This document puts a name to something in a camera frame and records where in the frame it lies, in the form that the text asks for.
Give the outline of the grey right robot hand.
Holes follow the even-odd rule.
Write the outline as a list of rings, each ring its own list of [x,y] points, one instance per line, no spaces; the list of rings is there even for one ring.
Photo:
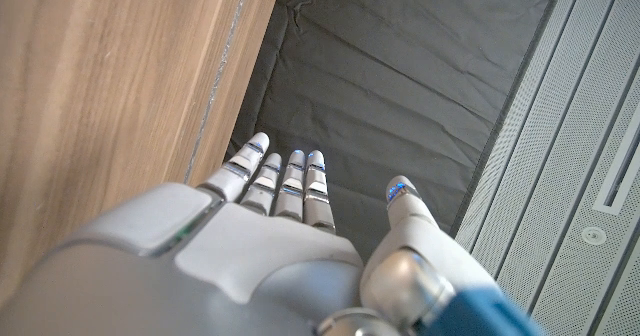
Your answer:
[[[203,184],[159,185],[48,253],[5,335],[417,335],[496,329],[495,280],[405,177],[368,261],[336,232],[322,153],[254,135]]]

